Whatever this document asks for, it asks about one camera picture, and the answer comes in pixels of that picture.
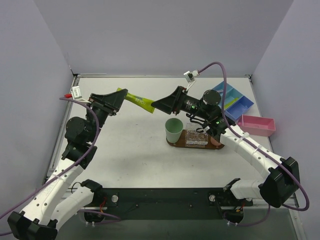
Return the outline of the green toothpaste tube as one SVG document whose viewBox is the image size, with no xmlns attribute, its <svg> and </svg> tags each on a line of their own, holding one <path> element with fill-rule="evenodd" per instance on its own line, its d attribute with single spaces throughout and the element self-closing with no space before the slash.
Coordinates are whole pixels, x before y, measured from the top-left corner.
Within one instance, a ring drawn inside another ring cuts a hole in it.
<svg viewBox="0 0 320 240">
<path fill-rule="evenodd" d="M 152 106 L 152 103 L 154 101 L 151 99 L 137 96 L 137 95 L 131 94 L 129 92 L 126 94 L 124 99 L 141 107 L 142 109 L 146 110 L 147 112 L 149 112 L 151 114 L 153 114 L 155 111 L 155 108 Z"/>
<path fill-rule="evenodd" d="M 227 109 L 229 108 L 230 106 L 232 106 L 235 102 L 237 102 L 239 100 L 238 97 L 234 98 L 233 100 L 231 101 L 228 101 L 225 105 L 224 105 L 224 108 Z"/>
</svg>

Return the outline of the green plastic cup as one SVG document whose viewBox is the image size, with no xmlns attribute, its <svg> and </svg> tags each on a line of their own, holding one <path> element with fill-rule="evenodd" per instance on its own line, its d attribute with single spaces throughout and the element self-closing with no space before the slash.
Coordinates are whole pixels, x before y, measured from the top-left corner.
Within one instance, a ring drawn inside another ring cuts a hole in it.
<svg viewBox="0 0 320 240">
<path fill-rule="evenodd" d="M 169 143 L 176 143 L 183 131 L 183 122 L 178 118 L 170 118 L 165 123 L 166 140 Z"/>
</svg>

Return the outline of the clear textured plastic holder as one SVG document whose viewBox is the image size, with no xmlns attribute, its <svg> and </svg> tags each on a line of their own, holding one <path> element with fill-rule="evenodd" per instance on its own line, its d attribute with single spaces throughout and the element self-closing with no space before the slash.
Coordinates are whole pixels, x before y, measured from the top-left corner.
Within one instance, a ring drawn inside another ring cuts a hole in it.
<svg viewBox="0 0 320 240">
<path fill-rule="evenodd" d="M 187 123 L 185 126 L 185 146 L 204 148 L 208 144 L 208 134 L 203 132 L 197 123 Z"/>
</svg>

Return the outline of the pink plastic drawer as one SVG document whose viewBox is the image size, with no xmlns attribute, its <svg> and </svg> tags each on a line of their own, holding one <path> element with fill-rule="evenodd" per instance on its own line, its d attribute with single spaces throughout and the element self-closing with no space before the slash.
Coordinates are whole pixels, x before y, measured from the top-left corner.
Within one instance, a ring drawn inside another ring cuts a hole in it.
<svg viewBox="0 0 320 240">
<path fill-rule="evenodd" d="M 270 137 L 276 131 L 273 118 L 242 115 L 237 121 L 239 127 L 250 135 Z"/>
</svg>

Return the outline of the orange plastic cup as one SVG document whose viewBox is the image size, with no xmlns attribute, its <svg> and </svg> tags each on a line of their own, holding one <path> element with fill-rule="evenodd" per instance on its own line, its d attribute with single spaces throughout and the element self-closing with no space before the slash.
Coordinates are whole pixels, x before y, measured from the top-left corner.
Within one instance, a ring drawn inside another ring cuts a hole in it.
<svg viewBox="0 0 320 240">
<path fill-rule="evenodd" d="M 221 145 L 221 143 L 219 141 L 217 141 L 216 139 L 214 139 L 213 137 L 210 138 L 210 142 L 214 146 L 220 146 Z"/>
</svg>

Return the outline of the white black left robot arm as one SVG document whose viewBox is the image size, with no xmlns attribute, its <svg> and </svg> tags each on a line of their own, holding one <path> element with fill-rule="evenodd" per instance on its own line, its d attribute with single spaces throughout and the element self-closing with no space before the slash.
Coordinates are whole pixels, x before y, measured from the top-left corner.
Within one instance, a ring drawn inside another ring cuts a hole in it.
<svg viewBox="0 0 320 240">
<path fill-rule="evenodd" d="M 54 240 L 60 228 L 83 207 L 101 203 L 102 186 L 92 180 L 86 180 L 66 199 L 63 196 L 93 160 L 103 125 L 109 116 L 117 114 L 127 94 L 128 90 L 122 89 L 109 94 L 92 93 L 88 100 L 74 96 L 62 98 L 85 107 L 86 115 L 67 121 L 67 146 L 53 173 L 28 196 L 29 204 L 19 212 L 10 213 L 7 222 L 16 239 Z"/>
</svg>

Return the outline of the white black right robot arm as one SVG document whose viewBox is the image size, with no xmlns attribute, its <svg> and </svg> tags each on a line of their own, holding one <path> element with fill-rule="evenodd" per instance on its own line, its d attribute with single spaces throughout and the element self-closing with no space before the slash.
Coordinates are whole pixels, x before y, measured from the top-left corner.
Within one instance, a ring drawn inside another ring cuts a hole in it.
<svg viewBox="0 0 320 240">
<path fill-rule="evenodd" d="M 299 188 L 298 162 L 269 151 L 224 116 L 219 106 L 221 97 L 221 93 L 210 89 L 201 99 L 196 99 L 188 95 L 186 88 L 178 86 L 172 94 L 151 105 L 169 115 L 185 112 L 205 133 L 239 154 L 259 172 L 262 180 L 240 179 L 231 185 L 230 191 L 236 199 L 263 199 L 272 207 L 283 206 Z"/>
</svg>

